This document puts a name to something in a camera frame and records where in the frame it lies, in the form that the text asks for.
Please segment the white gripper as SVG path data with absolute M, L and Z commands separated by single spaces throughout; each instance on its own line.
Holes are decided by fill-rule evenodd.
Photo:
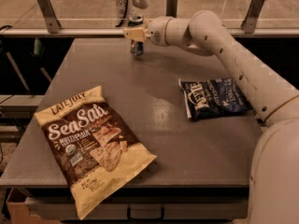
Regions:
M 158 17 L 149 22 L 148 30 L 144 27 L 124 28 L 123 34 L 127 39 L 145 42 L 148 38 L 153 45 L 166 47 L 166 28 L 171 17 Z

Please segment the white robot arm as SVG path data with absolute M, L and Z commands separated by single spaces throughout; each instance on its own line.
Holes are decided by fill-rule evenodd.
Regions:
M 209 10 L 189 19 L 158 17 L 123 33 L 218 57 L 267 127 L 254 150 L 246 224 L 299 224 L 299 90 L 237 42 Z

